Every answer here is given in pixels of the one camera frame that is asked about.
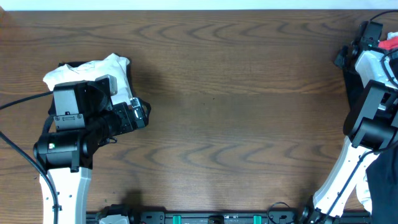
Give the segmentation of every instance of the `white wall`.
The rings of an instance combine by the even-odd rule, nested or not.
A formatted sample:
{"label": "white wall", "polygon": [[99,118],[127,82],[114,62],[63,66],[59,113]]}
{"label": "white wall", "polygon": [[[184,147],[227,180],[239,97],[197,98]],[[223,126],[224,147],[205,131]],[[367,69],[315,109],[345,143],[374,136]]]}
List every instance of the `white wall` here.
{"label": "white wall", "polygon": [[19,10],[398,9],[398,0],[0,0]]}

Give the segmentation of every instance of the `table surface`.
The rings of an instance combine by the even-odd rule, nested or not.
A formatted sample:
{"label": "table surface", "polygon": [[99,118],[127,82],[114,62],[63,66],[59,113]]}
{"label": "table surface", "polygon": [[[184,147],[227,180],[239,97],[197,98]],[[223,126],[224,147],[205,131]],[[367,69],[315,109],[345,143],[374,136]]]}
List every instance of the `table surface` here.
{"label": "table surface", "polygon": [[[333,59],[377,11],[8,12],[0,104],[47,91],[59,62],[129,57],[150,124],[94,155],[87,209],[301,207],[342,147],[348,102]],[[380,18],[396,31],[392,16]],[[32,156],[52,97],[1,112]],[[38,173],[0,141],[0,219],[40,223]],[[354,193],[346,208],[362,209]]]}

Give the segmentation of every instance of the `dark cloth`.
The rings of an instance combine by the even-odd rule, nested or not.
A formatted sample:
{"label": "dark cloth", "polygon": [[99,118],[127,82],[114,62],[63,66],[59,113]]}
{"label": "dark cloth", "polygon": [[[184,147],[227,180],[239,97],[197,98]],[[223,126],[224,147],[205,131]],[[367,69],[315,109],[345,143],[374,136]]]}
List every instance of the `dark cloth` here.
{"label": "dark cloth", "polygon": [[398,223],[398,149],[382,153],[366,170],[372,224]]}

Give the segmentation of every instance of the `wood grain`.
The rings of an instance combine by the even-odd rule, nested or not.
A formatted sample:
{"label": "wood grain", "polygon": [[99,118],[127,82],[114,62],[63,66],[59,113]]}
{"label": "wood grain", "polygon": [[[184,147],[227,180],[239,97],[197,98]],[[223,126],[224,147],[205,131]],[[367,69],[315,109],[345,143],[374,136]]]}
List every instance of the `wood grain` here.
{"label": "wood grain", "polygon": [[[47,91],[59,62],[129,57],[150,125],[94,156],[88,210],[302,206],[331,171],[348,113],[332,60],[377,11],[8,12],[0,103]],[[385,31],[397,20],[380,19]],[[32,155],[50,96],[1,112]],[[38,174],[0,142],[0,219],[40,223]],[[354,194],[346,208],[362,209]]]}

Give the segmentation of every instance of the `red cloth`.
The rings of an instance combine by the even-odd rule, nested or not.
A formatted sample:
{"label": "red cloth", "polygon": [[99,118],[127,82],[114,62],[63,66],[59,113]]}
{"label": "red cloth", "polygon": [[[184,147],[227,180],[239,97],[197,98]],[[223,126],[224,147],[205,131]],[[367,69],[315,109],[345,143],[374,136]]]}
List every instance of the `red cloth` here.
{"label": "red cloth", "polygon": [[398,37],[389,40],[380,41],[379,47],[385,50],[391,50],[398,47]]}

